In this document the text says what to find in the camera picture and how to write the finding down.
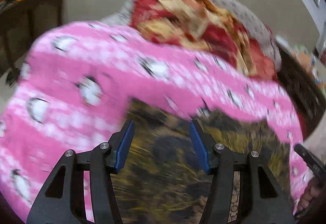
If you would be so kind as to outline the right hand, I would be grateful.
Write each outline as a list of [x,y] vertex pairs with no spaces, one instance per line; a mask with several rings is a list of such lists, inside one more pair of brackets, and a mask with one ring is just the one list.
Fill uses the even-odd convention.
[[297,211],[302,211],[308,208],[313,199],[317,198],[322,191],[323,187],[318,178],[312,178],[304,193],[301,195],[299,203],[297,205]]

